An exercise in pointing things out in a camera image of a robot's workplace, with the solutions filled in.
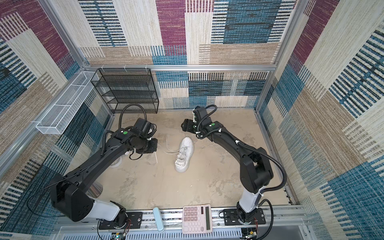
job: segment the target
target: shoe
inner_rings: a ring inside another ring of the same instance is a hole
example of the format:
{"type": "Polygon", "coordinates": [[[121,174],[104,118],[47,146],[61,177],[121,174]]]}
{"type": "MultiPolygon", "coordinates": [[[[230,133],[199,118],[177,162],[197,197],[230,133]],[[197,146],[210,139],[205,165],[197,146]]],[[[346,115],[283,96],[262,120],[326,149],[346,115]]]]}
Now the shoe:
{"type": "Polygon", "coordinates": [[[185,172],[192,157],[194,145],[192,139],[185,137],[180,143],[179,153],[175,161],[175,169],[178,172],[185,172]]]}

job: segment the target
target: pink calculator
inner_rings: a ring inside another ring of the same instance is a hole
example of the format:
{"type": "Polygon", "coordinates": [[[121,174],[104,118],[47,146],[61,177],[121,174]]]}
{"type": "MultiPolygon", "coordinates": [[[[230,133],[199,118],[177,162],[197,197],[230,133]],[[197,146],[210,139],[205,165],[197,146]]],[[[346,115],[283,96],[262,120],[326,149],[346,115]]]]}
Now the pink calculator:
{"type": "Polygon", "coordinates": [[[211,205],[193,205],[183,207],[183,233],[212,232],[211,205]]]}

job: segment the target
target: black cable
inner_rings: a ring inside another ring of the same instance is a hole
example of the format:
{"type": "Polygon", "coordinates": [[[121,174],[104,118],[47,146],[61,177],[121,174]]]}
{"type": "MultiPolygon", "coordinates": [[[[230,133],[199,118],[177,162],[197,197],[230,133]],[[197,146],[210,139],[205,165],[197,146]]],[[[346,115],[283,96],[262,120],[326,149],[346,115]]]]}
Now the black cable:
{"type": "Polygon", "coordinates": [[[145,112],[145,110],[144,110],[144,108],[143,108],[142,106],[140,106],[140,105],[138,105],[138,104],[129,104],[129,105],[126,105],[126,106],[122,109],[122,111],[121,111],[121,113],[120,113],[120,117],[119,117],[119,128],[121,128],[121,121],[122,121],[122,116],[123,116],[123,114],[124,114],[124,111],[125,111],[127,108],[129,108],[130,106],[138,106],[139,108],[141,108],[141,110],[142,110],[143,113],[144,113],[144,119],[147,120],[147,114],[146,114],[146,112],[145,112]]]}
{"type": "Polygon", "coordinates": [[[245,148],[245,149],[248,149],[248,150],[250,150],[250,151],[252,151],[252,152],[254,152],[254,153],[263,155],[264,157],[269,158],[274,164],[276,164],[276,166],[280,169],[281,174],[283,175],[283,179],[282,179],[280,185],[278,185],[278,186],[276,186],[276,187],[265,188],[265,189],[261,190],[260,193],[264,193],[264,192],[268,192],[268,191],[275,191],[275,190],[278,190],[278,189],[280,189],[280,188],[282,188],[282,187],[285,186],[285,184],[286,184],[286,182],[287,182],[287,173],[285,172],[284,167],[283,167],[283,166],[282,166],[276,159],[274,159],[273,157],[271,157],[271,156],[269,156],[269,155],[267,155],[267,154],[264,154],[264,153],[262,153],[262,152],[259,152],[259,151],[255,150],[255,149],[251,149],[251,148],[249,148],[249,147],[247,147],[247,146],[243,146],[243,145],[239,145],[239,146],[240,146],[240,147],[243,147],[243,148],[245,148]]]}
{"type": "Polygon", "coordinates": [[[77,175],[79,175],[81,172],[84,172],[84,171],[87,170],[88,168],[90,168],[90,167],[92,167],[93,165],[95,165],[95,164],[101,159],[101,157],[102,157],[102,156],[100,155],[100,157],[99,157],[98,160],[96,160],[94,163],[92,163],[92,164],[89,165],[88,167],[86,167],[86,168],[80,170],[77,174],[74,174],[74,175],[72,175],[72,176],[66,177],[66,178],[64,178],[64,179],[62,179],[62,180],[60,180],[60,181],[57,181],[57,182],[55,182],[55,183],[53,183],[53,184],[51,184],[51,185],[48,185],[48,186],[46,186],[46,187],[40,189],[37,193],[33,194],[33,195],[32,195],[31,197],[29,197],[29,198],[27,199],[27,201],[25,202],[25,204],[26,204],[28,210],[29,210],[32,214],[37,215],[37,216],[39,216],[39,217],[65,217],[65,215],[46,216],[46,215],[37,214],[36,212],[34,212],[34,211],[31,209],[31,207],[29,206],[29,202],[30,202],[30,200],[31,200],[34,196],[38,195],[38,194],[41,193],[42,191],[44,191],[44,190],[46,190],[46,189],[52,187],[53,185],[56,185],[56,184],[58,184],[58,183],[61,183],[62,181],[65,181],[65,180],[68,180],[68,179],[70,179],[70,178],[72,178],[72,177],[74,177],[74,176],[77,176],[77,175]]]}
{"type": "MultiPolygon", "coordinates": [[[[208,132],[206,135],[204,135],[203,137],[201,137],[201,138],[198,137],[198,138],[199,138],[199,139],[204,139],[204,138],[206,138],[207,136],[209,136],[210,134],[212,134],[213,132],[218,132],[218,131],[219,131],[219,129],[212,130],[212,131],[208,132]]],[[[230,137],[236,142],[237,139],[235,139],[235,138],[232,136],[232,134],[230,134],[230,133],[227,132],[227,131],[223,131],[223,130],[222,130],[221,132],[226,133],[228,136],[230,136],[230,137]]],[[[285,186],[285,184],[286,184],[286,182],[287,182],[287,173],[285,172],[284,167],[283,167],[283,166],[282,166],[276,159],[274,159],[273,157],[271,157],[271,156],[269,156],[269,155],[267,155],[267,154],[264,154],[264,153],[262,153],[262,152],[260,152],[260,151],[257,151],[256,149],[252,149],[252,148],[247,147],[245,143],[244,143],[244,145],[242,145],[242,144],[239,145],[239,144],[238,144],[238,146],[243,147],[243,148],[245,148],[245,149],[248,149],[248,150],[250,150],[250,151],[252,151],[252,152],[254,152],[254,153],[256,153],[256,154],[260,154],[260,155],[263,155],[263,156],[267,157],[267,158],[270,159],[274,164],[276,164],[276,166],[280,169],[281,174],[283,175],[283,179],[282,179],[281,183],[280,183],[278,186],[276,186],[276,187],[268,187],[268,188],[265,188],[265,189],[261,190],[260,193],[264,193],[264,192],[268,192],[268,191],[276,191],[276,190],[281,189],[282,187],[285,186]]]]}
{"type": "Polygon", "coordinates": [[[204,116],[204,117],[197,123],[197,125],[196,125],[196,132],[199,131],[199,127],[200,127],[201,123],[202,123],[207,117],[211,116],[211,115],[217,110],[217,106],[214,105],[214,104],[212,104],[212,105],[208,105],[208,106],[205,107],[205,109],[208,109],[208,108],[215,108],[215,109],[213,109],[210,113],[208,113],[207,115],[205,115],[205,116],[204,116]]]}
{"type": "Polygon", "coordinates": [[[268,203],[269,208],[270,208],[270,210],[271,210],[271,222],[269,223],[269,227],[268,227],[267,231],[266,231],[260,238],[254,238],[254,240],[261,240],[261,239],[264,239],[264,238],[269,234],[269,232],[270,232],[271,229],[272,229],[272,225],[273,225],[273,208],[272,208],[272,204],[271,204],[271,202],[270,202],[268,199],[263,199],[263,200],[259,203],[258,207],[260,207],[261,205],[263,205],[264,202],[267,202],[267,203],[268,203]]]}
{"type": "Polygon", "coordinates": [[[134,152],[135,152],[135,150],[133,150],[132,153],[129,155],[129,159],[131,159],[131,160],[137,160],[137,159],[139,159],[139,158],[141,158],[141,157],[143,156],[143,153],[141,153],[140,157],[135,158],[135,159],[132,159],[131,156],[133,155],[134,152]]]}
{"type": "Polygon", "coordinates": [[[101,240],[104,240],[104,239],[100,236],[100,234],[99,234],[99,225],[100,225],[100,220],[99,220],[99,222],[97,222],[97,227],[96,227],[96,229],[97,229],[97,235],[99,235],[99,238],[100,238],[101,240]]]}
{"type": "Polygon", "coordinates": [[[101,140],[102,145],[101,145],[101,154],[100,154],[100,156],[103,156],[104,153],[105,153],[105,143],[106,143],[106,140],[107,140],[107,134],[108,133],[114,133],[114,131],[105,130],[105,132],[103,133],[103,139],[101,140]]]}

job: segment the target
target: mounting plate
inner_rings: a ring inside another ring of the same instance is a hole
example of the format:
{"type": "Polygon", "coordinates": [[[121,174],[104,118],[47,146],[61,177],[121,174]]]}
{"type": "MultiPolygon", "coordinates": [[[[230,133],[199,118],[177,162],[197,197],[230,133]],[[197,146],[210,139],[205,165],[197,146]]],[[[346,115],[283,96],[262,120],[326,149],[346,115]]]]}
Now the mounting plate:
{"type": "MultiPolygon", "coordinates": [[[[131,220],[131,229],[139,229],[141,226],[141,220],[142,220],[142,212],[126,212],[128,218],[131,220]]],[[[115,224],[113,221],[102,221],[99,224],[99,230],[117,230],[115,227],[117,224],[115,224]]]]}
{"type": "MultiPolygon", "coordinates": [[[[258,208],[253,216],[256,218],[258,224],[266,224],[265,216],[261,208],[258,208]]],[[[239,222],[236,209],[224,209],[224,223],[226,226],[242,225],[239,222]]]]}

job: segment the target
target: vent grille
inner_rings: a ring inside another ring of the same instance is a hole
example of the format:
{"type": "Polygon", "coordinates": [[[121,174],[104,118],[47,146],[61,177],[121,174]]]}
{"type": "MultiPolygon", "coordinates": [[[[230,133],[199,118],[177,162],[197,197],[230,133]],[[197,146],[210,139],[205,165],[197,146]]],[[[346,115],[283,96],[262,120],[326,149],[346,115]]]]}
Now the vent grille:
{"type": "MultiPolygon", "coordinates": [[[[111,240],[114,235],[111,233],[100,233],[103,240],[111,240]]],[[[181,230],[166,230],[162,233],[158,231],[131,231],[126,240],[184,240],[184,239],[230,239],[242,237],[240,228],[224,228],[224,229],[213,229],[212,233],[197,233],[197,234],[182,234],[181,230]]],[[[64,234],[63,240],[99,240],[97,233],[66,233],[64,234]]]]}

